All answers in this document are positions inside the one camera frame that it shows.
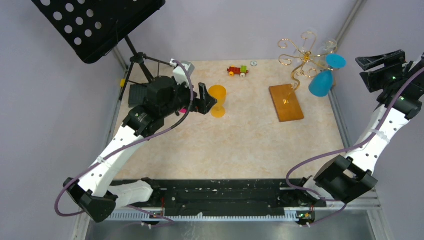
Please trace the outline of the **blue wine glass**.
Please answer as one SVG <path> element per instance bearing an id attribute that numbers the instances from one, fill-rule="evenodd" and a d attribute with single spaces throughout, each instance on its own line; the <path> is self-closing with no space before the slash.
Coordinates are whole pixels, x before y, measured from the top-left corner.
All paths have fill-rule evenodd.
<path id="1" fill-rule="evenodd" d="M 333 71 L 344 68 L 347 61 L 339 54 L 329 54 L 325 57 L 326 68 L 316 75 L 308 86 L 309 92 L 316 97 L 328 95 L 334 84 Z"/>

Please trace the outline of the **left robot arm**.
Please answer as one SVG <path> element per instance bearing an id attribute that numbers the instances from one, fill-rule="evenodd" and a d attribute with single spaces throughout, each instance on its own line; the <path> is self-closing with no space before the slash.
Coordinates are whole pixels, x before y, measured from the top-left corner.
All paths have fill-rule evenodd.
<path id="1" fill-rule="evenodd" d="M 217 104 L 206 85 L 199 93 L 187 82 L 159 76 L 140 85 L 141 104 L 130 110 L 115 137 L 90 166 L 87 173 L 68 178 L 63 186 L 72 200 L 96 223 L 106 220 L 114 210 L 136 203 L 154 207 L 160 202 L 159 185 L 149 178 L 113 185 L 117 173 L 146 141 L 169 132 L 159 130 L 165 119 L 180 110 L 206 115 Z"/>

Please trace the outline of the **yellow wine glass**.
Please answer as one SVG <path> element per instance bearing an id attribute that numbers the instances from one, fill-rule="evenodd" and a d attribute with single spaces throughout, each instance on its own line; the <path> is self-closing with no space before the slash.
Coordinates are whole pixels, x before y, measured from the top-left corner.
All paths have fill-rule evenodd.
<path id="1" fill-rule="evenodd" d="M 227 90 L 222 85 L 213 85 L 209 88 L 211 97 L 217 100 L 217 103 L 211 108 L 210 113 L 214 118 L 222 118 L 226 114 L 224 104 L 226 102 Z"/>

